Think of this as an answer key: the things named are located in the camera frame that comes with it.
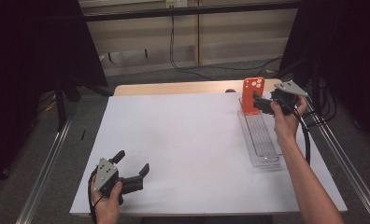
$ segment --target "black panel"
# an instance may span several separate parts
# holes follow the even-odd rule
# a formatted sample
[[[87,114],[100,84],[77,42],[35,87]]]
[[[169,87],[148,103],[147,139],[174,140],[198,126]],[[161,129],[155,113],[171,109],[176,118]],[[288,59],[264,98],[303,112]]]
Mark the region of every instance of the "black panel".
[[[304,1],[280,68],[302,57],[318,63],[330,89],[370,132],[370,2]],[[294,81],[305,84],[312,71],[304,63]]]
[[[54,90],[57,75],[107,84],[84,22],[36,22],[38,15],[59,12],[81,13],[77,0],[0,1],[0,176],[30,131],[39,95]]]

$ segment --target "white table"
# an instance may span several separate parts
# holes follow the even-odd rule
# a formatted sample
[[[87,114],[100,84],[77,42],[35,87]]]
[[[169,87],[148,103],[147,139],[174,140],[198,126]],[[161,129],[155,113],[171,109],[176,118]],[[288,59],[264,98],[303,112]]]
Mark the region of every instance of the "white table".
[[[111,97],[70,213],[89,213],[90,173],[101,157],[110,159],[120,150],[126,152],[117,165],[120,176],[137,175],[146,162],[150,165],[144,189],[124,195],[124,215],[299,211],[285,162],[268,170],[251,165],[237,117],[239,97],[241,93]],[[300,131],[297,141],[304,148]],[[311,166],[339,211],[346,211],[312,139]]]

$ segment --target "electrical outlet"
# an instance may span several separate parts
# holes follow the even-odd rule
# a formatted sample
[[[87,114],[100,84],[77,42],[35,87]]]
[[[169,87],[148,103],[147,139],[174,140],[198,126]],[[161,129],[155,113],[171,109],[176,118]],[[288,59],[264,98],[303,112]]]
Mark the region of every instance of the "electrical outlet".
[[[188,6],[188,0],[177,0],[176,7],[187,7]]]
[[[165,0],[165,7],[187,7],[188,0]]]
[[[172,8],[176,7],[176,0],[165,0],[165,7],[166,8]]]

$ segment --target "wire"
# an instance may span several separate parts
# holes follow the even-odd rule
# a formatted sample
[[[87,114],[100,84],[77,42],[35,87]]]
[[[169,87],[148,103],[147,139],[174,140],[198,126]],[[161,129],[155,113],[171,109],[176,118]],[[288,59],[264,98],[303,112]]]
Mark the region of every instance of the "wire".
[[[267,61],[264,64],[261,64],[261,65],[255,66],[255,67],[251,67],[251,68],[233,68],[233,67],[223,67],[223,66],[214,66],[214,65],[202,65],[202,66],[195,66],[195,67],[186,68],[186,69],[194,69],[194,68],[219,68],[219,69],[227,69],[227,70],[235,70],[235,71],[249,71],[249,70],[255,70],[255,69],[258,69],[258,68],[264,68],[268,64],[270,64],[270,63],[272,63],[272,62],[274,62],[274,61],[276,61],[278,59],[282,59],[282,56],[278,56],[278,57],[276,57],[274,59],[271,59],[271,60]]]
[[[97,204],[102,200],[104,198],[104,195],[103,196],[101,196],[101,198],[99,198],[98,200],[97,200],[97,202],[95,202],[95,204],[94,204],[94,207],[95,206],[97,206]]]
[[[278,100],[279,100],[280,105],[284,105],[285,107],[287,107],[287,109],[289,109],[292,112],[292,114],[296,117],[296,119],[298,119],[299,123],[302,126],[302,131],[304,133],[304,138],[305,138],[305,160],[310,165],[310,137],[308,135],[309,130],[307,126],[305,125],[305,123],[302,121],[302,117],[296,108],[291,108],[285,101],[283,101],[279,97],[278,97]]]
[[[201,74],[198,74],[198,73],[194,73],[194,72],[190,72],[188,70],[192,70],[192,69],[196,69],[196,68],[218,68],[218,69],[227,69],[227,70],[234,70],[234,71],[249,71],[249,70],[255,70],[255,69],[259,69],[261,68],[261,70],[259,71],[259,73],[256,75],[256,76],[252,76],[252,77],[258,77],[261,72],[263,71],[263,69],[270,63],[276,61],[276,60],[279,60],[279,59],[282,59],[282,56],[278,56],[274,59],[271,59],[261,65],[258,65],[258,66],[255,66],[255,67],[251,67],[251,68],[233,68],[233,67],[224,67],[224,66],[213,66],[213,65],[202,65],[202,66],[194,66],[194,67],[188,67],[188,68],[179,68],[175,61],[174,61],[174,17],[171,17],[171,39],[170,39],[170,63],[171,65],[173,65],[173,67],[179,71],[179,72],[182,72],[182,73],[189,73],[189,74],[193,74],[193,75],[197,75],[199,77],[203,77],[205,79],[208,79],[208,80],[214,80],[213,78],[211,77],[206,77],[206,76],[203,76]]]
[[[97,215],[95,214],[95,206],[93,206],[93,199],[92,199],[92,193],[91,193],[91,185],[92,185],[92,181],[93,181],[93,176],[97,174],[97,166],[95,167],[95,169],[92,171],[92,173],[90,174],[90,178],[89,178],[89,181],[88,181],[88,188],[87,188],[87,194],[88,194],[88,198],[89,198],[89,208],[90,208],[90,214],[92,216],[92,222],[93,223],[97,223]]]
[[[211,77],[206,77],[206,76],[203,76],[201,74],[198,74],[198,73],[194,73],[194,72],[189,72],[189,71],[186,71],[184,69],[180,69],[176,63],[174,62],[174,51],[173,51],[173,48],[174,48],[174,17],[171,17],[171,41],[170,41],[170,63],[171,65],[173,65],[173,67],[179,71],[179,72],[182,72],[182,73],[188,73],[188,74],[193,74],[193,75],[197,75],[199,77],[203,77],[207,80],[214,80],[213,78]]]
[[[336,99],[334,97],[334,93],[329,91],[328,85],[325,85],[324,87],[321,87],[321,88],[323,88],[323,100],[324,100],[321,110],[325,110],[325,113],[317,121],[313,121],[313,122],[307,124],[307,127],[313,127],[313,126],[317,126],[317,125],[329,122],[330,120],[332,120],[336,116],[337,105],[336,105]],[[327,92],[329,92],[331,94],[332,103],[330,103]],[[332,110],[331,106],[333,106],[334,112],[330,116],[331,110]]]

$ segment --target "forearm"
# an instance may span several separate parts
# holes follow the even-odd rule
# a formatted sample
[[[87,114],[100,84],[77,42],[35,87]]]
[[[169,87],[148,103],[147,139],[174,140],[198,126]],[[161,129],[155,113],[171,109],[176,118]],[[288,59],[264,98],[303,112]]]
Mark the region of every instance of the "forearm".
[[[281,141],[280,145],[305,223],[344,223],[296,142]]]

